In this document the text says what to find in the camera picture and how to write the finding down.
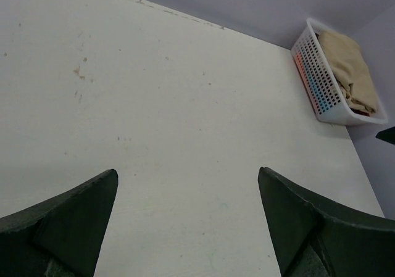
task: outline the tabletop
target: tabletop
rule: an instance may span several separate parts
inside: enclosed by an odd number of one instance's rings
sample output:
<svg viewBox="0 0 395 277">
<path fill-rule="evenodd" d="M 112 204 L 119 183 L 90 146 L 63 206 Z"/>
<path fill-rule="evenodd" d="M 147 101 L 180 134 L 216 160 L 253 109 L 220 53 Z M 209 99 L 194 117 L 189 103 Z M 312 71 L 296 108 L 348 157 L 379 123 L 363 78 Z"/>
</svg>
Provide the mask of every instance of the tabletop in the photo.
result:
<svg viewBox="0 0 395 277">
<path fill-rule="evenodd" d="M 95 276 L 279 276 L 261 166 L 383 216 L 289 50 L 145 0 L 0 5 L 0 217 L 116 169 Z"/>
</svg>

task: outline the laundry basket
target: laundry basket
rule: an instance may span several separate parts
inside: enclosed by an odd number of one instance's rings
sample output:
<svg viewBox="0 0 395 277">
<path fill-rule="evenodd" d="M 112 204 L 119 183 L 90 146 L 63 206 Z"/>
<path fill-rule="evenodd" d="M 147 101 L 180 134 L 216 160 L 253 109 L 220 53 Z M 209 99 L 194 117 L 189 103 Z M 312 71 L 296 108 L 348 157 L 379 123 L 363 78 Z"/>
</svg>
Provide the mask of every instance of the laundry basket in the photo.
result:
<svg viewBox="0 0 395 277">
<path fill-rule="evenodd" d="M 291 49 L 317 118 L 322 122 L 340 125 L 387 123 L 380 100 L 377 112 L 369 117 L 356 114 L 350 109 L 318 42 L 317 35 L 323 30 L 330 28 L 307 19 L 307 28 Z"/>
</svg>

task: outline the fabric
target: fabric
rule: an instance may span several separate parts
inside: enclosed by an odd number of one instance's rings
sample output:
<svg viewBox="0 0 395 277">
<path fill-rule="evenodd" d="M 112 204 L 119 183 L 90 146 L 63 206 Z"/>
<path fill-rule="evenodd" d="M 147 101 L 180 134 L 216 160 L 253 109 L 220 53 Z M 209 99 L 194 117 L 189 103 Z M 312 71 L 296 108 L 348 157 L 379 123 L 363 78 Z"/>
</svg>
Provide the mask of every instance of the fabric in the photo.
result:
<svg viewBox="0 0 395 277">
<path fill-rule="evenodd" d="M 359 45 L 348 36 L 333 31 L 323 31 L 318 40 L 349 107 L 375 113 L 376 90 Z"/>
</svg>

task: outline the brown towel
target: brown towel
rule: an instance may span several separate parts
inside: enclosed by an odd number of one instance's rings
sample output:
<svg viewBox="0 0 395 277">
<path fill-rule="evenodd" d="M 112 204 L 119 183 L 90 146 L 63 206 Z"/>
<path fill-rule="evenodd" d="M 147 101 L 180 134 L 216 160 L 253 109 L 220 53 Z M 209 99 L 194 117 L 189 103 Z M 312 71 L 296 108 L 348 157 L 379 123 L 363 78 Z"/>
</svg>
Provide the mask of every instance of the brown towel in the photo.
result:
<svg viewBox="0 0 395 277">
<path fill-rule="evenodd" d="M 323 31 L 318 40 L 349 107 L 369 114 L 376 112 L 376 90 L 359 45 L 333 31 Z"/>
</svg>

